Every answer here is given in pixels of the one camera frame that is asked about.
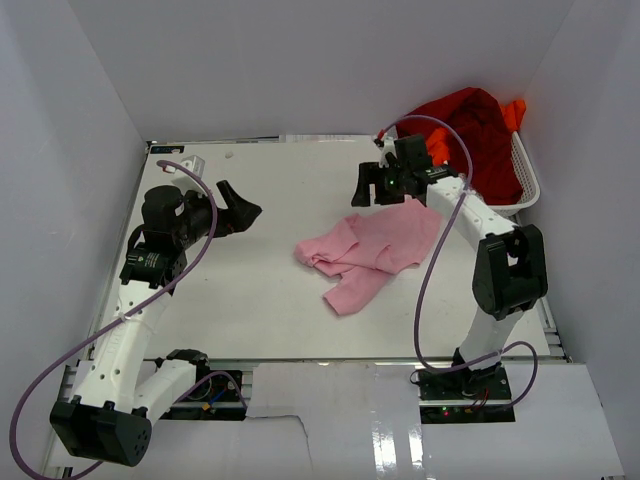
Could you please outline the pink t shirt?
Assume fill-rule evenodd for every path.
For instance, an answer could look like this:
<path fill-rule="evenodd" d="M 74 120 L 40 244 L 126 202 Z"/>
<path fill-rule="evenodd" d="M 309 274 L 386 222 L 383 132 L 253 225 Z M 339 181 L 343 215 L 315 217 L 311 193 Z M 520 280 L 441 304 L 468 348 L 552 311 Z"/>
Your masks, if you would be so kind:
<path fill-rule="evenodd" d="M 328 233 L 299 242 L 294 256 L 338 283 L 323 295 L 338 316 L 361 311 L 403 270 L 434 247 L 442 217 L 411 199 L 371 215 L 353 214 Z"/>

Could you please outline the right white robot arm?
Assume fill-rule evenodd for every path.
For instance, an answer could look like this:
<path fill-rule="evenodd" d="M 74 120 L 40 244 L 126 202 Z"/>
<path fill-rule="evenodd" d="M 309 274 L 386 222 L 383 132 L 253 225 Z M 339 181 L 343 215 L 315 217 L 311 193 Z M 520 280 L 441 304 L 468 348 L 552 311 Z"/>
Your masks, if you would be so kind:
<path fill-rule="evenodd" d="M 517 322 L 548 291 L 543 235 L 534 225 L 519 226 L 498 215 L 452 167 L 434 165 L 423 136 L 376 144 L 381 158 L 359 165 L 352 206 L 391 205 L 411 197 L 445 217 L 444 230 L 456 230 L 475 251 L 477 310 L 448 369 L 453 390 L 475 398 L 507 352 Z"/>

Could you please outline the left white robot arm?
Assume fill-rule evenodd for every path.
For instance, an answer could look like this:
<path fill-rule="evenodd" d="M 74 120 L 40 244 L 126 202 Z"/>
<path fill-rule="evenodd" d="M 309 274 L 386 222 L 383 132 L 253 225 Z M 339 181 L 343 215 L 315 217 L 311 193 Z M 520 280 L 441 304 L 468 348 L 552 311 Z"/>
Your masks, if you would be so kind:
<path fill-rule="evenodd" d="M 171 281 L 187 267 L 187 250 L 201 239 L 248 230 L 262 212 L 226 181 L 226 203 L 177 186 L 148 190 L 143 222 L 131 233 L 114 312 L 117 326 L 99 342 L 90 371 L 68 401 L 52 407 L 50 423 L 69 454 L 134 467 L 145 455 L 152 427 L 185 394 L 199 399 L 211 387 L 206 357 L 175 350 L 155 374 L 137 381 L 145 352 L 175 291 Z"/>

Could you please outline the orange t shirt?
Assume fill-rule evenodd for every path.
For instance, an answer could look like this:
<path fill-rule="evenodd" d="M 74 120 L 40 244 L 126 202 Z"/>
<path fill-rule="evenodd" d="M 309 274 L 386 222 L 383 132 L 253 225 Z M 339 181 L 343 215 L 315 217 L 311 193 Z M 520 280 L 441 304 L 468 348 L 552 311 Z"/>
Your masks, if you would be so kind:
<path fill-rule="evenodd" d="M 511 134 L 518 131 L 526 113 L 526 102 L 523 99 L 517 99 L 509 104 L 501 105 L 500 109 L 508 131 Z M 435 166 L 446 164 L 450 160 L 449 136 L 450 133 L 446 128 L 439 127 L 426 140 L 427 151 Z"/>

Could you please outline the black label sticker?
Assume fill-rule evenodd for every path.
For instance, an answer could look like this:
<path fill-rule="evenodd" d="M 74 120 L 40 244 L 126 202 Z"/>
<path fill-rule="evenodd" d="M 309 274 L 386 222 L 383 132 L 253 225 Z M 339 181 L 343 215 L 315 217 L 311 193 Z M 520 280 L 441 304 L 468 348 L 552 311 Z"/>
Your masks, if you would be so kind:
<path fill-rule="evenodd" d="M 182 145 L 153 145 L 150 147 L 150 155 L 169 155 L 169 154 L 181 154 L 184 152 L 184 146 Z"/>

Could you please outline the white plastic basket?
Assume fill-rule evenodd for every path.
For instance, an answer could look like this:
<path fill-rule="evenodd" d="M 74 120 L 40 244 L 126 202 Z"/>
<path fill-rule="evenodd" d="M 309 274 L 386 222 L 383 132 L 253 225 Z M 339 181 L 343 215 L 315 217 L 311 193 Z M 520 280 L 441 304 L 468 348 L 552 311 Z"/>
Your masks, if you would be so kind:
<path fill-rule="evenodd" d="M 503 217 L 512 217 L 519 211 L 530 208 L 540 197 L 539 182 L 518 132 L 514 132 L 511 137 L 511 161 L 523 193 L 515 204 L 491 205 Z"/>

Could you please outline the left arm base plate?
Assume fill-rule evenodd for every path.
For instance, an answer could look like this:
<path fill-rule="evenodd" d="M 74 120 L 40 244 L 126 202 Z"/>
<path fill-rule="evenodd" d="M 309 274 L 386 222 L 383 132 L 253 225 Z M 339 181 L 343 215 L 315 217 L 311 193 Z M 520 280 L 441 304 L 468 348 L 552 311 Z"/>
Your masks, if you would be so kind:
<path fill-rule="evenodd" d="M 164 420 L 243 421 L 246 408 L 240 401 L 245 393 L 225 375 L 211 377 L 163 415 Z"/>

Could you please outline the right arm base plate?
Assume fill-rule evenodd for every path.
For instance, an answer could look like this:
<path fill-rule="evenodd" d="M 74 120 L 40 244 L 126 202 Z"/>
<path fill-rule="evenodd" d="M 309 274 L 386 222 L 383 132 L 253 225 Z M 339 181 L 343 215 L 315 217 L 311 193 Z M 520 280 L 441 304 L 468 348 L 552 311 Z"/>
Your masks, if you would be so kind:
<path fill-rule="evenodd" d="M 512 393 L 502 365 L 488 374 L 467 377 L 463 371 L 432 374 L 414 370 L 409 382 L 419 391 L 423 425 L 514 423 Z"/>

